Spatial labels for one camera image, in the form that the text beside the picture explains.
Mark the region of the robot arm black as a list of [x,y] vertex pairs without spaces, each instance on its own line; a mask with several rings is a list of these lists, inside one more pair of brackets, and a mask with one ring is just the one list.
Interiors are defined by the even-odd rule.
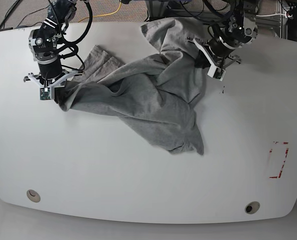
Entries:
[[238,55],[232,53],[246,44],[252,43],[257,37],[256,24],[257,0],[228,0],[229,11],[221,13],[214,9],[209,1],[204,5],[218,20],[204,21],[197,16],[193,18],[207,24],[207,32],[211,39],[203,41],[194,38],[190,42],[198,48],[194,66],[197,69],[208,69],[207,75],[222,81],[226,68],[233,63],[241,64]]
[[28,46],[33,60],[37,62],[39,74],[28,73],[23,81],[32,81],[39,88],[41,101],[55,100],[56,91],[66,85],[68,79],[80,76],[85,64],[78,55],[80,43],[88,34],[93,20],[92,7],[88,0],[84,4],[88,10],[88,23],[82,35],[74,40],[65,38],[69,22],[76,13],[75,0],[49,1],[47,17],[39,29],[30,32]]

